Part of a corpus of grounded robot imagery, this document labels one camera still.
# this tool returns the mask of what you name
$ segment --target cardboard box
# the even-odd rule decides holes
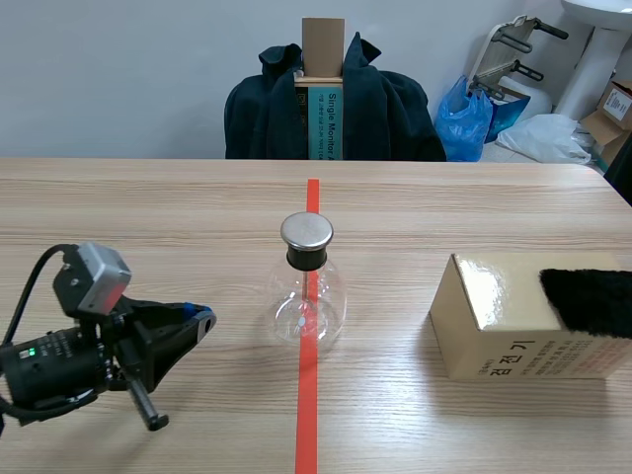
[[[596,112],[584,118],[582,126],[603,148],[600,156],[607,169],[630,138],[632,82],[610,82]]]
[[[540,284],[546,269],[619,266],[603,253],[450,257],[431,308],[450,378],[605,378],[632,358],[632,341],[564,327]]]
[[[344,58],[344,19],[303,18],[303,66],[306,76],[341,76]]]
[[[310,160],[343,159],[343,79],[296,77],[296,99]]]

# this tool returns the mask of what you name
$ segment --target white plastic bag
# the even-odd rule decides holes
[[[565,116],[535,116],[502,131],[498,143],[540,163],[586,165],[590,153],[573,140],[577,122]]]

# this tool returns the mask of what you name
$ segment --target black fur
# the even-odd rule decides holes
[[[544,270],[540,281],[569,331],[632,339],[632,273]]]

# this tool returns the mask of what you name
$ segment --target wooden table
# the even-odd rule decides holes
[[[451,252],[611,251],[632,270],[632,211],[595,172],[20,158],[0,160],[1,331],[40,253],[86,240],[121,251],[131,297],[207,303],[219,322],[155,392],[165,430],[107,393],[62,419],[9,419],[2,472],[292,473],[297,354],[264,325],[262,287],[307,178],[321,179],[350,300],[319,363],[321,473],[630,471],[630,366],[607,382],[454,382],[428,317]],[[18,341],[71,325],[50,288],[58,269]]]

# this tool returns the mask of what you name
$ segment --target metal lid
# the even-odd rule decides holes
[[[334,237],[332,223],[314,212],[299,212],[288,217],[280,227],[285,243],[299,252],[323,250]]]

